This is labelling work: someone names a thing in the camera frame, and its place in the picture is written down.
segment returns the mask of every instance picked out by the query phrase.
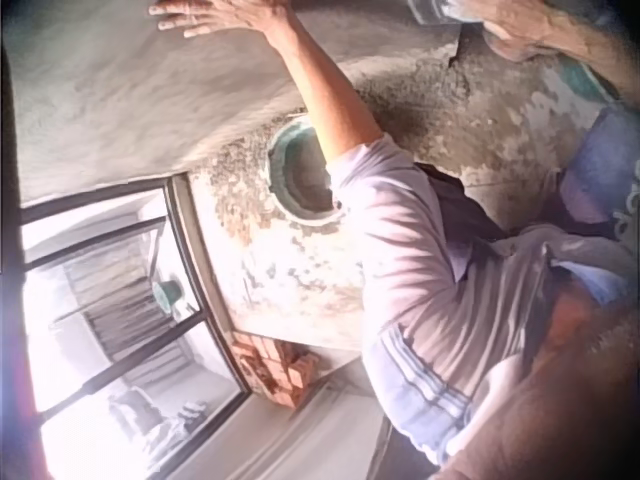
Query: white wall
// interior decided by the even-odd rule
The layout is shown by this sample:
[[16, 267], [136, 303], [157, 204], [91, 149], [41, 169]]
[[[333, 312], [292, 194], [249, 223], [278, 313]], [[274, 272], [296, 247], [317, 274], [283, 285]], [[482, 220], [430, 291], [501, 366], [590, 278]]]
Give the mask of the white wall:
[[382, 425], [375, 399], [320, 390], [298, 413], [253, 395], [171, 480], [364, 480]]

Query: man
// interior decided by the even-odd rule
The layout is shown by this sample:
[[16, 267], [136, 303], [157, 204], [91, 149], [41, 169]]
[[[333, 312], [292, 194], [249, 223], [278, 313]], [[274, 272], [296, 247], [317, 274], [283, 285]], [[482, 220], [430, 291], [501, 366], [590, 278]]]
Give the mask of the man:
[[[169, 0], [149, 12], [170, 14], [159, 28], [187, 27], [186, 37], [251, 28], [280, 54], [360, 242], [365, 367], [395, 428], [432, 462], [441, 464], [467, 441], [459, 434], [487, 373], [514, 356], [522, 366], [523, 352], [531, 361], [558, 285], [569, 285], [571, 298], [600, 304], [631, 288], [631, 256], [607, 239], [552, 225], [500, 239], [484, 212], [456, 224], [456, 212], [468, 213], [456, 205], [477, 204], [460, 198], [455, 182], [435, 169], [425, 174], [381, 131], [286, 0]], [[469, 235], [467, 227], [479, 233]]]

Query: weathered wall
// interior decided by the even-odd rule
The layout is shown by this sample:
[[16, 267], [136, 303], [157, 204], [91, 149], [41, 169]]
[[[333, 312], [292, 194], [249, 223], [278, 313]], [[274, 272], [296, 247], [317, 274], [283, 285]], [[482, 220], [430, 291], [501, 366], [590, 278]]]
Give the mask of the weathered wall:
[[[457, 38], [419, 27], [401, 0], [312, 3], [298, 5], [303, 22], [354, 74]], [[184, 170], [299, 103], [260, 34], [161, 34], [149, 4], [14, 2], [3, 35], [23, 202]]]

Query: window frame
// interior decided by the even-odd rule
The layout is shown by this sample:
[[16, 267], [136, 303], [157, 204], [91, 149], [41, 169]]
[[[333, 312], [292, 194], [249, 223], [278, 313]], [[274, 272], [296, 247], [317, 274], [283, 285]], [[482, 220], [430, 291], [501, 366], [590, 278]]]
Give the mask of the window frame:
[[[70, 210], [81, 208], [90, 204], [111, 200], [119, 197], [133, 195], [136, 193], [143, 193], [151, 190], [162, 190], [165, 205], [167, 207], [167, 215], [163, 217], [157, 217], [151, 220], [139, 221], [133, 225], [126, 226], [120, 229], [109, 231], [104, 234], [99, 234], [91, 237], [87, 240], [80, 241], [71, 246], [62, 248], [56, 252], [45, 255], [41, 258], [33, 260], [24, 266], [24, 273], [38, 268], [44, 265], [50, 265], [55, 262], [59, 262], [68, 255], [78, 252], [82, 249], [94, 246], [104, 245], [110, 242], [117, 242], [131, 235], [140, 234], [142, 232], [148, 232], [157, 230], [158, 233], [166, 228], [168, 223], [172, 229], [172, 233], [175, 238], [176, 245], [180, 254], [186, 276], [189, 280], [189, 286], [191, 287], [196, 301], [198, 302], [199, 311], [191, 315], [186, 320], [179, 322], [177, 325], [171, 327], [168, 331], [159, 335], [158, 337], [150, 340], [139, 349], [131, 352], [126, 357], [114, 362], [105, 370], [101, 371], [97, 375], [84, 382], [82, 387], [69, 395], [64, 400], [58, 402], [56, 405], [50, 407], [43, 412], [36, 412], [36, 418], [34, 419], [34, 428], [38, 430], [49, 419], [53, 418], [58, 413], [62, 412], [66, 408], [70, 407], [78, 400], [84, 398], [87, 395], [91, 395], [100, 389], [107, 386], [117, 378], [126, 374], [131, 369], [140, 365], [145, 359], [151, 355], [157, 353], [165, 346], [176, 341], [182, 337], [186, 332], [200, 323], [205, 323], [207, 330], [211, 335], [213, 342], [219, 348], [220, 353], [226, 363], [227, 368], [234, 377], [236, 384], [238, 385], [239, 392], [233, 396], [227, 403], [220, 408], [216, 414], [208, 419], [208, 421], [198, 429], [198, 431], [191, 436], [187, 441], [177, 447], [166, 459], [162, 460], [157, 469], [153, 471], [148, 478], [151, 479], [163, 479], [166, 478], [171, 472], [176, 470], [182, 463], [184, 463], [200, 446], [233, 415], [236, 410], [250, 397], [251, 390], [242, 375], [240, 367], [236, 363], [227, 342], [225, 341], [224, 334], [220, 328], [220, 324], [217, 320], [218, 313], [214, 312], [213, 306], [208, 301], [208, 297], [204, 290], [204, 286], [199, 281], [198, 270], [196, 263], [189, 250], [189, 241], [187, 235], [181, 226], [180, 208], [178, 206], [175, 183], [179, 179], [182, 184], [185, 184], [185, 180], [188, 180], [187, 174], [166, 176], [160, 178], [154, 178], [149, 180], [139, 180], [129, 182], [126, 184], [113, 185], [109, 187], [100, 188], [93, 191], [77, 193], [66, 197], [56, 198], [53, 200], [45, 201], [35, 205], [30, 205], [23, 208], [20, 212], [20, 225], [36, 222], [38, 220], [58, 215]], [[193, 202], [191, 191], [188, 192], [188, 199]], [[196, 229], [199, 233], [195, 241], [202, 241], [201, 231], [199, 225], [196, 225]]]

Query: circular opening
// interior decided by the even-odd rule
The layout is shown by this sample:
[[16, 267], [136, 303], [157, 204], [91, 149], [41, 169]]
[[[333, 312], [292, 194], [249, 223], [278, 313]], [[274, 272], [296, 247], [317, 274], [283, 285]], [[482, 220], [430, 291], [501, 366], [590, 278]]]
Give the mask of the circular opening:
[[323, 225], [340, 216], [326, 161], [308, 117], [295, 119], [274, 137], [269, 180], [276, 204], [287, 217], [306, 225]]

